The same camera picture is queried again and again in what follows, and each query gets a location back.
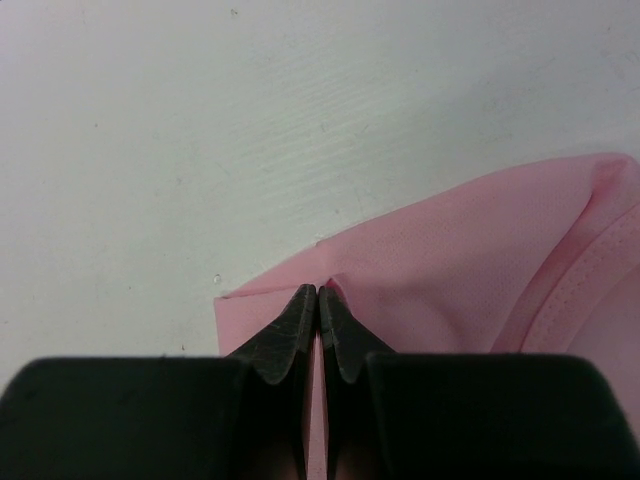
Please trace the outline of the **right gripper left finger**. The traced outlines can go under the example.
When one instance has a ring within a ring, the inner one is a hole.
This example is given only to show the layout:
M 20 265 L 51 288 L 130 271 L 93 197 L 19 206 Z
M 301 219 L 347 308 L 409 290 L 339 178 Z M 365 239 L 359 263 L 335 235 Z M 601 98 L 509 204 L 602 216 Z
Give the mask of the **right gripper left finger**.
M 1 398 L 5 479 L 303 479 L 316 290 L 224 357 L 50 357 Z

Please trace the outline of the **pink t shirt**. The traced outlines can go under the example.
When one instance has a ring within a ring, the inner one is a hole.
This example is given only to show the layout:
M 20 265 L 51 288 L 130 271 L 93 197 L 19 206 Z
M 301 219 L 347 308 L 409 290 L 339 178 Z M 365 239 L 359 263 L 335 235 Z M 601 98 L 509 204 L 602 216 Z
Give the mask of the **pink t shirt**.
M 622 154 L 503 170 L 317 243 L 218 298 L 229 353 L 302 284 L 334 289 L 394 351 L 591 363 L 639 448 L 639 165 Z M 327 475 L 319 301 L 307 475 Z

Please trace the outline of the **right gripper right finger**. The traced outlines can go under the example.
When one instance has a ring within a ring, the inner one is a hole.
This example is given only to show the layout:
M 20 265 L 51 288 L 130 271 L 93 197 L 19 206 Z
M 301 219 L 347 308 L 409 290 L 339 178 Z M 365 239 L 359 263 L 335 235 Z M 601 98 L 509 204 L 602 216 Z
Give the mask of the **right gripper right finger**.
M 605 378 L 548 354 L 394 351 L 319 292 L 331 479 L 635 479 Z

